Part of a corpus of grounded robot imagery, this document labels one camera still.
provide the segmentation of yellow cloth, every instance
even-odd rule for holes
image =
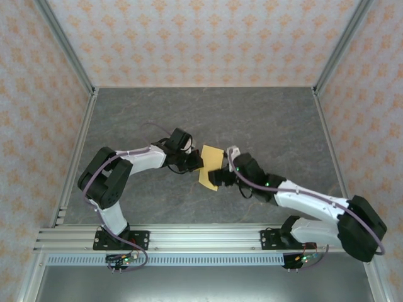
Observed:
[[[217,191],[219,187],[213,186],[208,180],[208,172],[221,169],[224,150],[204,145],[201,151],[201,157],[204,167],[200,169],[199,182],[205,187]]]

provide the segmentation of enclosure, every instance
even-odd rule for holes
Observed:
[[[9,0],[0,12],[5,301],[400,301],[400,1]],[[363,264],[331,247],[287,274],[259,232],[307,215],[163,168],[130,176],[120,198],[132,229],[150,231],[150,261],[111,275],[77,182],[101,147],[166,136],[148,121],[365,197],[387,253]]]

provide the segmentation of wall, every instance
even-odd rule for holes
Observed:
[[[403,296],[403,5],[375,1],[321,95],[349,190],[389,230],[389,283]]]
[[[87,98],[34,2],[1,1],[1,301],[15,301],[50,223]]]
[[[312,86],[359,0],[49,2],[96,86]]]

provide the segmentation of black mounting plate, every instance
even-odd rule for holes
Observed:
[[[303,250],[306,244],[306,250],[315,250],[316,243],[300,243],[298,241],[289,240],[285,243],[281,240],[281,229],[273,228],[260,231],[260,243],[262,250]]]
[[[129,231],[127,241],[132,241],[141,246],[144,250],[148,250],[150,241],[150,231]],[[96,231],[93,250],[132,250],[133,247],[123,244],[111,237],[105,231]]]

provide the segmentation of gray floor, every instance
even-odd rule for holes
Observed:
[[[278,266],[146,267],[112,275],[105,267],[47,267],[37,302],[373,301],[363,264],[331,254],[311,270]]]
[[[180,127],[203,144],[231,145],[250,152],[266,171],[318,192],[340,196],[340,188],[310,88],[135,88],[100,89],[79,163],[78,176],[104,146],[128,150],[155,142],[154,121]],[[283,223],[296,212],[257,199],[236,187],[218,192],[198,183],[198,173],[167,168],[132,176],[121,198],[130,223]],[[64,223],[98,223],[74,186]]]

